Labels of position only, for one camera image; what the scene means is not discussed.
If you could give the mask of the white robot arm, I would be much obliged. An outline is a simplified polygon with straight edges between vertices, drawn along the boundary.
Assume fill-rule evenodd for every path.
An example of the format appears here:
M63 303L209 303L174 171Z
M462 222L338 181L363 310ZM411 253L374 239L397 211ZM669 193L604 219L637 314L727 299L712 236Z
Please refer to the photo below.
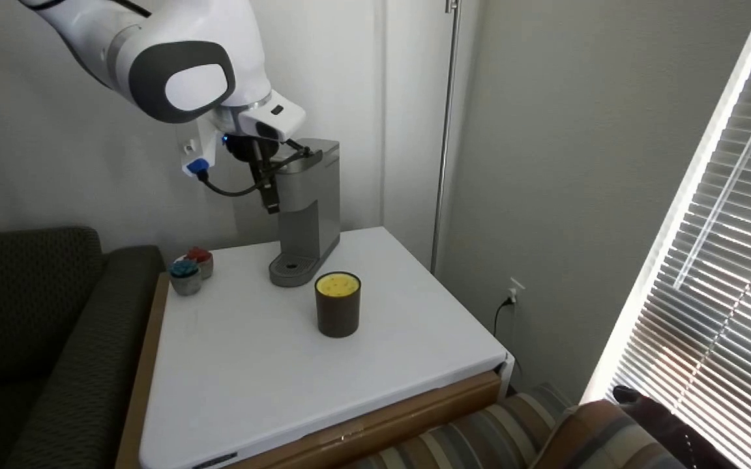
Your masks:
M162 122L201 119L251 165L253 189L279 211L270 154L305 119L305 109L270 89L251 0L17 0L43 17L79 66L102 85Z

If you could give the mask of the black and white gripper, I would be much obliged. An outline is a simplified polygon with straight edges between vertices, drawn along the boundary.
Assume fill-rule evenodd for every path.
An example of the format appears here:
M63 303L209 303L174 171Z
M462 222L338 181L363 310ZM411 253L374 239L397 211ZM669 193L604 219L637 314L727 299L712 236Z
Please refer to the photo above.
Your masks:
M197 135L185 142L182 171L197 176L215 165L215 152L226 135L270 142L288 141L305 122L305 109L270 92L248 107L219 107L195 119ZM268 158L255 162L255 185L268 213L279 213L277 176Z

